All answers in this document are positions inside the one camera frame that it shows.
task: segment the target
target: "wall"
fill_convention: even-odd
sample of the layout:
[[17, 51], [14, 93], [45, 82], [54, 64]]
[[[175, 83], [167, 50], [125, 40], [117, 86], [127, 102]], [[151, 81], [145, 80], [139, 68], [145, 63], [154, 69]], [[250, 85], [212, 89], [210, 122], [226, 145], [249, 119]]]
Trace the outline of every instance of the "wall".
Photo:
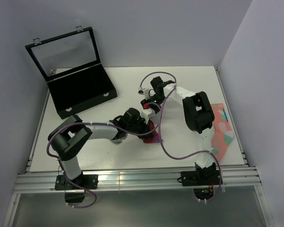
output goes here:
[[220, 76], [248, 161], [284, 227], [284, 0], [253, 0]]
[[0, 226], [17, 173], [26, 167], [46, 92], [25, 52], [30, 38], [8, 1], [0, 0]]
[[219, 65], [251, 0], [10, 0], [33, 37], [92, 26], [104, 66]]

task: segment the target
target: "gray floor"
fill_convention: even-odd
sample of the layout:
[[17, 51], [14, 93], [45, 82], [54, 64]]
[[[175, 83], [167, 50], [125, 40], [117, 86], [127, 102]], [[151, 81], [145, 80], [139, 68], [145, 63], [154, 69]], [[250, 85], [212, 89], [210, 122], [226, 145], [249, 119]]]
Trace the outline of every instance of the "gray floor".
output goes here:
[[86, 209], [66, 207], [63, 193], [21, 195], [13, 227], [41, 226], [264, 227], [265, 222], [254, 187], [226, 188], [206, 205], [193, 199], [192, 189], [101, 192]]

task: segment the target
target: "black case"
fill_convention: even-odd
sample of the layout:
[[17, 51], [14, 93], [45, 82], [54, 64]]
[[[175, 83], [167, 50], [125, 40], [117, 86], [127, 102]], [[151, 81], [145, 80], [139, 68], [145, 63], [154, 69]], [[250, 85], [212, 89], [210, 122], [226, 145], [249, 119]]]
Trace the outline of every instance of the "black case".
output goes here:
[[[34, 42], [25, 48], [46, 80], [62, 119], [117, 97], [91, 27]], [[63, 68], [70, 69], [57, 73]]]

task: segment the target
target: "silver latch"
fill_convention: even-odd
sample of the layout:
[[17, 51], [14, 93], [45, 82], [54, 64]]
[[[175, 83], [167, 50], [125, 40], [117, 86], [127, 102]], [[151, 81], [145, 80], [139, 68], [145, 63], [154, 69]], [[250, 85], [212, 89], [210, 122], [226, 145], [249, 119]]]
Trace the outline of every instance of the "silver latch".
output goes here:
[[76, 27], [76, 29], [77, 29], [78, 32], [83, 32], [82, 26], [78, 26], [78, 27]]
[[38, 45], [41, 43], [40, 39], [39, 38], [36, 38], [36, 39], [33, 39], [35, 45]]

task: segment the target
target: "white table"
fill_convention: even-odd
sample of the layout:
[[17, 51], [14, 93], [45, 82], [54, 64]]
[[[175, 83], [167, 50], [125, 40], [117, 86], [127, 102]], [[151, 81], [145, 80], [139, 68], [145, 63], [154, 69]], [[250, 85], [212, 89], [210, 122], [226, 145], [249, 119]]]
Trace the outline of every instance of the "white table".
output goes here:
[[[223, 93], [213, 66], [206, 67], [126, 67], [106, 68], [118, 97], [106, 103], [92, 107], [78, 113], [86, 121], [105, 122], [115, 118], [130, 108], [140, 110], [140, 101], [143, 96], [138, 94], [140, 81], [154, 71], [166, 71], [177, 78], [177, 84], [188, 90], [207, 93], [211, 103], [223, 103], [226, 114], [229, 112]], [[163, 81], [171, 79], [164, 74]], [[143, 86], [151, 87], [150, 78]], [[46, 154], [47, 137], [63, 120], [58, 116], [52, 97], [49, 95], [43, 120], [35, 144], [31, 172], [57, 171], [58, 162]], [[197, 137], [188, 129], [184, 120], [183, 108], [176, 102], [168, 100], [164, 108], [162, 120], [162, 138], [164, 144], [173, 156], [182, 157], [194, 150]], [[167, 168], [194, 166], [194, 157], [185, 160], [173, 160], [162, 151], [160, 144], [144, 144], [141, 139], [128, 135], [120, 145], [115, 145], [108, 140], [90, 140], [78, 154], [79, 165], [83, 170], [120, 170], [137, 168]], [[229, 145], [227, 152], [220, 162], [222, 166], [243, 165], [239, 143], [235, 138]]]

